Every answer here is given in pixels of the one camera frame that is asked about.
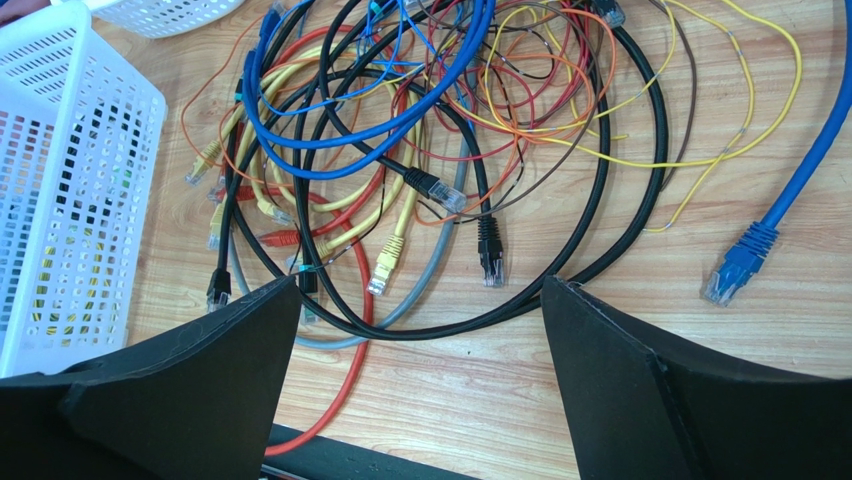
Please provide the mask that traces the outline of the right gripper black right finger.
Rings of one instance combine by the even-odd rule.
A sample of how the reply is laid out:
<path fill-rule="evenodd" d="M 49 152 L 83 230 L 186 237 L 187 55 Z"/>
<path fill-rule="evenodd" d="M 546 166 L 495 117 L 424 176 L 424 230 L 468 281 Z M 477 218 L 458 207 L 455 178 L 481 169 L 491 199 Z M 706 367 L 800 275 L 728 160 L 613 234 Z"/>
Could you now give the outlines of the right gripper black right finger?
<path fill-rule="evenodd" d="M 847 479 L 851 383 L 737 358 L 557 278 L 546 336 L 585 479 Z"/>

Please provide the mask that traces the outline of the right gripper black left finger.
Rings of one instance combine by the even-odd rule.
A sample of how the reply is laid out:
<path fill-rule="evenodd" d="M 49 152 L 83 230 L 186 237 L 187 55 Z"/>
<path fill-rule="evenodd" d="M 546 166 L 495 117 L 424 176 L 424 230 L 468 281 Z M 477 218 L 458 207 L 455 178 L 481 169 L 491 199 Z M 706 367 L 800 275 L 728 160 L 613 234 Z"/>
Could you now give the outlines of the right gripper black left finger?
<path fill-rule="evenodd" d="M 254 479 L 299 323 L 288 277 L 114 353 L 1 383 L 5 479 Z"/>

